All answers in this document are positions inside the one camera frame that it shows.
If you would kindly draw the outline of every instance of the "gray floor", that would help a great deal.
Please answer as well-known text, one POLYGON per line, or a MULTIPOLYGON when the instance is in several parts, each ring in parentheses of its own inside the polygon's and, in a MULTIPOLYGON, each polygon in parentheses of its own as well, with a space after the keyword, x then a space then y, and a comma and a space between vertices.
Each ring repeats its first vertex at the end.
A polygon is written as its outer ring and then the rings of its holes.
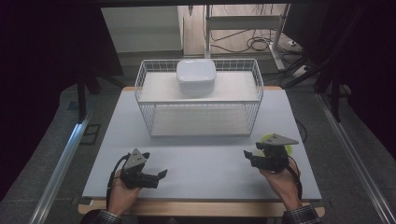
MULTIPOLYGON (((152 55, 120 56, 124 77, 116 77, 127 85, 134 85, 136 68, 141 58, 150 59, 152 55)), ((165 53, 164 58, 177 58, 175 54, 165 53)), ((264 80, 278 78, 269 55, 257 57, 264 80)), ((55 202, 49 210, 46 223, 79 223, 82 215, 78 204, 91 171, 95 155, 99 150, 106 127, 120 96, 120 88, 99 78, 102 91, 87 97, 95 106, 90 125, 100 125, 97 138, 91 135, 81 140, 72 160, 64 182, 57 193, 55 202)), ((308 137, 305 149, 308 154, 319 190, 322 204, 326 208, 324 223, 382 223, 379 215, 356 175, 340 141, 328 121, 318 97, 313 93, 315 77, 287 90, 293 114, 306 128, 308 137)), ((78 111, 76 86, 66 89, 60 98, 60 107, 43 137, 34 156, 26 164, 6 198, 0 202, 0 223, 28 223, 47 182, 56 166, 70 133, 76 125, 78 111)), ((377 141, 375 136, 354 114, 347 104, 347 98, 340 102, 340 115, 343 126, 352 140, 370 175, 379 186, 389 203, 396 207, 396 162, 377 141)))

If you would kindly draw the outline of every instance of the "cable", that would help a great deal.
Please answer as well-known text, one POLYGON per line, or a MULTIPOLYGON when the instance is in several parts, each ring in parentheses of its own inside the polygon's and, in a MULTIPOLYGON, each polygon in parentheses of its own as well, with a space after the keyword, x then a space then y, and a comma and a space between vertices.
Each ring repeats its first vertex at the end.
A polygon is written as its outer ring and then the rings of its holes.
POLYGON ((296 120, 297 123, 297 128, 300 126, 299 128, 299 132, 300 132, 300 136, 303 136, 303 134, 305 133, 304 137, 303 137, 303 143, 306 141, 306 139, 308 138, 308 131, 306 130, 305 126, 296 118, 294 118, 296 120))
MULTIPOLYGON (((264 5, 266 5, 266 4, 262 5, 262 10, 264 9, 264 5)), ((260 15, 262 15, 262 11, 260 11, 260 15)))
POLYGON ((235 33, 235 34, 232 34, 232 35, 226 35, 226 36, 224 36, 224 37, 222 37, 222 38, 219 38, 219 39, 213 38, 212 31, 210 31, 210 37, 211 37, 212 40, 214 40, 214 41, 219 41, 219 40, 222 40, 222 39, 226 39, 226 38, 228 38, 228 37, 231 37, 231 36, 233 36, 233 35, 242 34, 242 33, 246 32, 246 31, 250 31, 250 30, 244 30, 244 31, 240 31, 240 32, 237 32, 237 33, 235 33))
POLYGON ((202 32, 204 34, 204 40, 206 40, 206 36, 205 36, 205 5, 202 7, 202 32))
POLYGON ((230 13, 228 13, 227 8, 225 8, 226 5, 224 5, 224 10, 227 12, 227 15, 230 15, 230 13))
POLYGON ((296 62, 292 63, 288 69, 285 71, 283 76, 279 79, 279 86, 282 86, 282 81, 285 77, 293 75, 301 66, 303 66, 306 61, 308 60, 308 57, 303 55, 300 59, 298 59, 296 62))
MULTIPOLYGON (((260 31, 259 37, 263 38, 263 39, 266 40, 268 43, 272 42, 272 39, 266 37, 266 35, 262 33, 262 30, 259 30, 259 31, 260 31)), ((285 49, 285 48, 281 47, 280 44, 278 44, 278 45, 276 46, 276 48, 277 48, 277 50, 278 50, 279 52, 283 52, 283 53, 289 53, 289 54, 303 54, 303 53, 304 53, 303 50, 289 50, 289 49, 285 49)))
POLYGON ((264 51, 264 50, 268 49, 268 44, 267 44, 267 42, 266 42, 264 39, 260 38, 260 37, 251 37, 251 38, 247 41, 247 48, 246 48, 246 49, 242 49, 242 50, 230 50, 230 49, 225 49, 225 48, 223 48, 223 47, 221 47, 221 46, 218 46, 218 45, 210 45, 210 46, 211 46, 211 47, 214 47, 214 48, 218 48, 218 49, 223 49, 223 50, 226 50, 226 51, 231 52, 231 53, 242 53, 242 52, 245 52, 245 51, 247 51, 247 50, 249 50, 249 49, 255 49, 255 50, 257 50, 257 51, 264 51), (257 48, 254 47, 254 44, 256 44, 256 43, 265 43, 266 46, 265 46, 265 48, 263 48, 263 49, 257 49, 257 48))
POLYGON ((113 187, 113 180, 114 180, 114 176, 116 175, 117 172, 117 168, 120 166, 120 163, 124 160, 128 160, 129 157, 131 156, 131 153, 128 153, 128 155, 123 156, 116 164, 116 166, 114 167, 113 172, 111 172, 110 178, 108 179, 108 183, 107 183, 107 192, 106 192, 106 209, 108 208, 108 204, 110 202, 110 196, 111 196, 111 188, 113 187))
POLYGON ((294 177, 294 182, 296 183, 296 186, 297 186, 298 198, 301 200, 301 198, 303 196, 303 184, 301 183, 301 180, 300 180, 300 170, 298 169, 297 162, 294 160, 294 158, 292 158, 291 156, 289 156, 289 158, 291 158, 293 160, 293 162, 295 163, 298 174, 296 174, 294 172, 294 170, 290 167, 290 165, 287 165, 285 168, 294 177))
POLYGON ((257 9, 257 7, 258 7, 259 5, 256 5, 254 8, 253 8, 253 10, 251 10, 251 12, 250 12, 250 16, 251 16, 251 14, 253 14, 253 12, 254 12, 254 10, 256 10, 257 9))

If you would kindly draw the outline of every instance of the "wrist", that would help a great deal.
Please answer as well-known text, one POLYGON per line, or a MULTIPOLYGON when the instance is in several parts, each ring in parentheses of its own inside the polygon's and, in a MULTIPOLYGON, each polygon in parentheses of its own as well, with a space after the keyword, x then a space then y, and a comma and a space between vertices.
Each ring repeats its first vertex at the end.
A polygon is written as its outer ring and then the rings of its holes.
POLYGON ((294 210, 303 207, 303 203, 297 196, 282 197, 281 199, 287 210, 294 210))
POLYGON ((108 207, 107 212, 111 213, 112 215, 117 216, 117 217, 121 217, 123 215, 123 213, 124 213, 120 209, 116 209, 116 208, 113 208, 113 207, 110 207, 110 206, 108 207))
POLYGON ((111 213, 111 212, 109 212, 107 210, 100 211, 98 217, 103 219, 103 220, 110 220, 111 219, 111 220, 114 221, 114 223, 121 223, 121 220, 122 220, 121 216, 118 216, 118 215, 116 215, 114 213, 111 213))

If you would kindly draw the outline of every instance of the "wire rack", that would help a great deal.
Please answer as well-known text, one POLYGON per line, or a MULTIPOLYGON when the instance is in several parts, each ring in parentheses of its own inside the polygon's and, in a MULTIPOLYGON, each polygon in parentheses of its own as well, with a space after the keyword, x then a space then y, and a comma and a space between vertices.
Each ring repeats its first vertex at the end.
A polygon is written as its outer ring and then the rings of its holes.
POLYGON ((204 97, 185 97, 177 91, 176 71, 180 61, 141 63, 135 97, 150 135, 250 135, 263 92, 256 60, 213 59, 216 85, 214 93, 204 97), (149 94, 162 98, 147 100, 149 94))

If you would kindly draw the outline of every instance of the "plastic box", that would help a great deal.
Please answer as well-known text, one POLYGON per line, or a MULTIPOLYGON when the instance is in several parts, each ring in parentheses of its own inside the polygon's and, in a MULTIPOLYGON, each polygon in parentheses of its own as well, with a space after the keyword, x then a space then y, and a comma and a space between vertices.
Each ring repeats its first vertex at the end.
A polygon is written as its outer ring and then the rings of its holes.
POLYGON ((180 92, 186 95, 205 95, 215 88, 216 66, 210 59, 183 60, 177 64, 180 92))
POLYGON ((135 97, 151 136, 250 135, 262 101, 262 76, 254 59, 213 59, 216 81, 205 95, 180 92, 181 60, 143 61, 135 97))

